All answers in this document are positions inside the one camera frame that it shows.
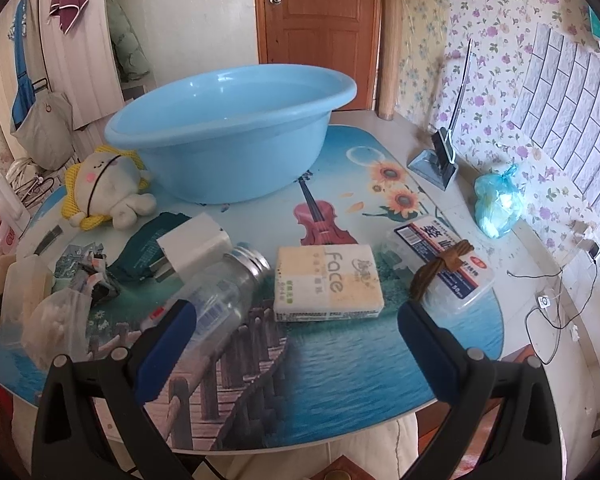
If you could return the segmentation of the printed foil sachet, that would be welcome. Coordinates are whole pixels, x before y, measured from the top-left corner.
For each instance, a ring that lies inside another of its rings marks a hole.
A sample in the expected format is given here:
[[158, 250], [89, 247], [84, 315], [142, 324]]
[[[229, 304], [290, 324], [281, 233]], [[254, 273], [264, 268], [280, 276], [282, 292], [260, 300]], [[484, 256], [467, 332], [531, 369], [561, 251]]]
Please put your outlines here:
[[120, 295], [117, 280], [109, 273], [103, 244], [70, 244], [55, 263], [54, 278], [60, 284], [91, 297], [91, 306]]

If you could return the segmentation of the brown wooden door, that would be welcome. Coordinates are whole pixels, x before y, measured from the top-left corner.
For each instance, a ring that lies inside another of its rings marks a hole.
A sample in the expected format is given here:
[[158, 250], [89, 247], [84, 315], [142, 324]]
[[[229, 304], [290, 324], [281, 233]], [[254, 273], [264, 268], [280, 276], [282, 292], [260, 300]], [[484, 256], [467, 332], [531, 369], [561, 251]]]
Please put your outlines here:
[[369, 110], [376, 84], [381, 0], [254, 0], [261, 63], [314, 65], [354, 79], [343, 108]]

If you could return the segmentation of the dark green snack packet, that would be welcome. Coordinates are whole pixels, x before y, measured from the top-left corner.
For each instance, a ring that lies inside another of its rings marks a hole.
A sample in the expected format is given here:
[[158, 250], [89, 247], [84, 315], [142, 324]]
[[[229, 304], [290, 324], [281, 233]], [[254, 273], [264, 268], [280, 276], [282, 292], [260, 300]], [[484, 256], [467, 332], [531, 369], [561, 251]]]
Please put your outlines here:
[[189, 220], [187, 214], [162, 212], [144, 224], [125, 244], [107, 271], [120, 284], [139, 283], [152, 275], [151, 266], [163, 257], [157, 240]]

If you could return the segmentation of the clear bottle silver cap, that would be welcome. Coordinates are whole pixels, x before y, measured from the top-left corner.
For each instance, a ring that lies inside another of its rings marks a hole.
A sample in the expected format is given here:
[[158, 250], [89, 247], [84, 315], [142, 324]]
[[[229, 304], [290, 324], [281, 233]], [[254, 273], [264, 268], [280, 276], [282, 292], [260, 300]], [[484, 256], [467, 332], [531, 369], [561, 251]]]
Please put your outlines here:
[[201, 360], [220, 350], [221, 344], [248, 320], [261, 296], [271, 265], [249, 244], [238, 243], [222, 258], [197, 272], [166, 303], [151, 312], [141, 330], [156, 326], [178, 300], [195, 307], [196, 328], [183, 351], [186, 359]]

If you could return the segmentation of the grey dustpan with broom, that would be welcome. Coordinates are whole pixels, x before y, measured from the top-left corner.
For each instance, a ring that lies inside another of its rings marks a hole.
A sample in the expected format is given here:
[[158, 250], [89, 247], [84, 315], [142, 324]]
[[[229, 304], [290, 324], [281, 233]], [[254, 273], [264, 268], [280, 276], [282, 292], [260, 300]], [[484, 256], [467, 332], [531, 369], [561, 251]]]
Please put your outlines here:
[[453, 133], [460, 117], [464, 101], [472, 50], [472, 40], [468, 40], [463, 75], [460, 80], [453, 113], [449, 125], [441, 127], [431, 135], [432, 150], [421, 151], [408, 165], [407, 168], [419, 177], [427, 180], [441, 191], [445, 191], [455, 179], [458, 165], [456, 162], [457, 151], [453, 145]]

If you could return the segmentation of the white wardrobe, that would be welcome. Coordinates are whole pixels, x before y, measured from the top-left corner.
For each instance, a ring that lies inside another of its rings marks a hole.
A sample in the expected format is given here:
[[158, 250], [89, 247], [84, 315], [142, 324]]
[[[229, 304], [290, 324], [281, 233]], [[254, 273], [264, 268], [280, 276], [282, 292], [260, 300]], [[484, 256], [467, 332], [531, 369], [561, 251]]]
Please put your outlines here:
[[[17, 92], [14, 42], [8, 32], [19, 0], [0, 13], [0, 129], [12, 157], [26, 151], [12, 135], [12, 104]], [[88, 0], [76, 24], [62, 32], [50, 15], [52, 0], [28, 0], [26, 53], [33, 81], [62, 93], [72, 107], [72, 140], [84, 156], [105, 142], [108, 119], [124, 105], [109, 32], [106, 0]]]

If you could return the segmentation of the light blue plastic basin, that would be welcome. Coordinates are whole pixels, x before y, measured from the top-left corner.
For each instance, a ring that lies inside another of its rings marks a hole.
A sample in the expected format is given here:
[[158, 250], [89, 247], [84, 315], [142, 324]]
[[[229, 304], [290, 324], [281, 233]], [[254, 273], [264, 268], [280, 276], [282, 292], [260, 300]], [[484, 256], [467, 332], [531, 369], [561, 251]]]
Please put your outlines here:
[[329, 68], [259, 64], [165, 84], [125, 105], [105, 139], [140, 155], [159, 185], [196, 204], [254, 200], [291, 184], [321, 153], [332, 111], [356, 83]]

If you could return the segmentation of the grey hanging bag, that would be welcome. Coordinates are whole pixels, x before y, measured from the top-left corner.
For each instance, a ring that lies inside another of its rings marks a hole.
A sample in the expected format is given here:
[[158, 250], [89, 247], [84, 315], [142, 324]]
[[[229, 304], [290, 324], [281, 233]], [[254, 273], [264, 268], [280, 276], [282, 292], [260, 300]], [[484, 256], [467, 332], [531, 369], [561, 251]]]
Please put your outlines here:
[[38, 166], [57, 170], [72, 157], [72, 108], [61, 92], [41, 90], [12, 135]]

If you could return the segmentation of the white plush toy yellow hood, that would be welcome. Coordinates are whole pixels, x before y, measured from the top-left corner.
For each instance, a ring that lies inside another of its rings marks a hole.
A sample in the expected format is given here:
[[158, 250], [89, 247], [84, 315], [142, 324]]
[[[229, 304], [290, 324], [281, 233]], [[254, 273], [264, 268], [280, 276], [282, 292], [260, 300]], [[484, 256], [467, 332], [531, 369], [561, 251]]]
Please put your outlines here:
[[118, 231], [132, 228], [157, 209], [155, 196], [147, 192], [151, 179], [135, 152], [99, 146], [67, 170], [61, 214], [82, 231], [105, 223]]

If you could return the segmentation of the white power adapter plug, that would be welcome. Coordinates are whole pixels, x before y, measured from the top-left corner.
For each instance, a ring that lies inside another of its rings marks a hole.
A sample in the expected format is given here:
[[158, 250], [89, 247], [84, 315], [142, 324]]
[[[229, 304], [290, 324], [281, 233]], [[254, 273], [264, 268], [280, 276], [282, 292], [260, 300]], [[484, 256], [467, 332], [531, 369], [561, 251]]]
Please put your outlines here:
[[176, 275], [183, 283], [232, 249], [227, 232], [203, 212], [157, 240], [162, 257], [149, 269], [157, 282]]

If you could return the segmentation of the bag of cotton swabs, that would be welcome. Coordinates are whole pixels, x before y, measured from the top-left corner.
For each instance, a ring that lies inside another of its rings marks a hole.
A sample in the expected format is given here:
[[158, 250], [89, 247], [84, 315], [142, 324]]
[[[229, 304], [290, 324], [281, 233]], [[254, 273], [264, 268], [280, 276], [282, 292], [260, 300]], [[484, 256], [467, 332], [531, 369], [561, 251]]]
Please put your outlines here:
[[90, 296], [64, 288], [33, 310], [24, 323], [21, 344], [39, 370], [47, 372], [58, 354], [66, 354], [74, 362], [86, 359], [90, 309]]

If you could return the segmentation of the blue plastic garbage bag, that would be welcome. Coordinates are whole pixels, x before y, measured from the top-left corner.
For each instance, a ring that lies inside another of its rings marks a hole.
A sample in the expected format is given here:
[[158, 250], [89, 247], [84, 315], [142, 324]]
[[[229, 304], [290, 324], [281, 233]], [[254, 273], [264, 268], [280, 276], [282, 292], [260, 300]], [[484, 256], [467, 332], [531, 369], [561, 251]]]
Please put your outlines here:
[[507, 234], [522, 213], [521, 192], [513, 181], [517, 166], [498, 174], [491, 172], [475, 180], [475, 220], [480, 230], [492, 240]]

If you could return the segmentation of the translucent plastic storage box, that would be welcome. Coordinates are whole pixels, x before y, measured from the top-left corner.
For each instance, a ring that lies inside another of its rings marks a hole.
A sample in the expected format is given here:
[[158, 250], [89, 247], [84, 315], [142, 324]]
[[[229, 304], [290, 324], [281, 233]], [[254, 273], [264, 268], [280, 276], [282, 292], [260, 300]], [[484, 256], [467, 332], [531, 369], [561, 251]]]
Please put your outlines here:
[[0, 328], [4, 347], [20, 347], [24, 326], [38, 304], [50, 296], [53, 284], [52, 271], [38, 255], [27, 256], [8, 268]]

